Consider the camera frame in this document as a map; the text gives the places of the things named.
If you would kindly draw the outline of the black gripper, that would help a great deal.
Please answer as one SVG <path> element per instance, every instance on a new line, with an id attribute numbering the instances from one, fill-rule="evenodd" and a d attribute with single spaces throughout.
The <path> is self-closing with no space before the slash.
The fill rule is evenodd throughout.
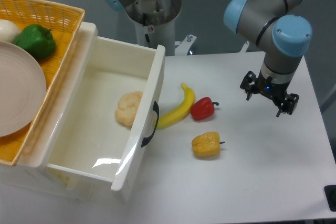
<path id="1" fill-rule="evenodd" d="M 272 76 L 265 78 L 261 72 L 256 76 L 252 71 L 248 71 L 240 84 L 240 88 L 247 94 L 247 101 L 253 94 L 260 94 L 271 100 L 278 108 L 277 118 L 282 113 L 292 115 L 297 107 L 299 95 L 287 92 L 289 82 L 276 84 L 273 82 L 274 80 L 275 78 Z"/>

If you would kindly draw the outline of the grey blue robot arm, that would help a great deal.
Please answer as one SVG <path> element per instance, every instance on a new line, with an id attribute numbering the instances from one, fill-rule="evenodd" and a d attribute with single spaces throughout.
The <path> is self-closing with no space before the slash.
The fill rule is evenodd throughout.
<path id="1" fill-rule="evenodd" d="M 287 88 L 301 58 L 306 54 L 312 28 L 290 10 L 304 0 L 231 0 L 223 22 L 265 53 L 259 75 L 248 72 L 240 87 L 248 97 L 261 94 L 271 100 L 279 113 L 292 114 L 299 101 Z M 111 9 L 126 11 L 133 21 L 137 42 L 156 48 L 161 45 L 169 56 L 175 54 L 175 20 L 181 0 L 105 0 Z"/>

